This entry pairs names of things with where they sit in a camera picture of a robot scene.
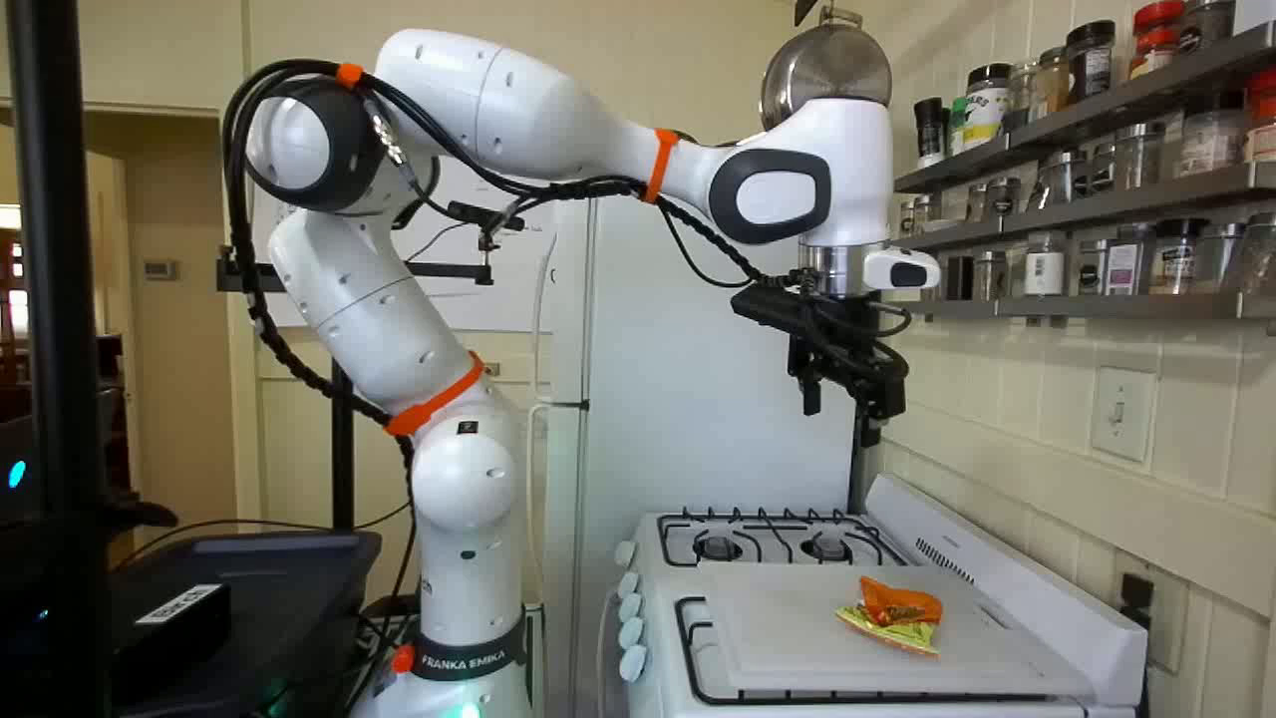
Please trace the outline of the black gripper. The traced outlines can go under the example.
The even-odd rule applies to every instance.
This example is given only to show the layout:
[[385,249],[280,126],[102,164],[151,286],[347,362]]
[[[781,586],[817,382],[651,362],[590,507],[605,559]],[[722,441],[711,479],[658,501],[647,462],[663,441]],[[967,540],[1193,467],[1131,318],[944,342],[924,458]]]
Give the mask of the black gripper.
[[852,402],[850,512],[866,514],[880,477],[880,422],[868,414],[906,411],[910,362],[880,342],[868,300],[799,294],[781,285],[748,285],[728,309],[791,338],[785,372],[799,380],[800,414],[821,414],[821,382],[839,382]]

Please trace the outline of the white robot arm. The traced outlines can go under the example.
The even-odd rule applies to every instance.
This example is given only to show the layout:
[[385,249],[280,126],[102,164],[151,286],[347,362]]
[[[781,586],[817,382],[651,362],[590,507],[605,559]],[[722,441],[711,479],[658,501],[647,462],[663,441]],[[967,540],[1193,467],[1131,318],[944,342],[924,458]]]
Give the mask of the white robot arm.
[[880,46],[840,19],[781,46],[763,130],[728,143],[630,126],[535,56],[429,29],[385,38],[367,67],[274,60],[239,86],[224,122],[236,261],[274,267],[349,374],[343,394],[407,449],[420,631],[349,718],[535,718],[526,422],[389,249],[440,164],[520,209],[639,195],[722,251],[800,244],[800,276],[755,270],[732,309],[791,334],[800,388],[839,382],[885,422],[906,411],[906,361],[880,342],[880,300],[940,278],[888,244],[888,98]]

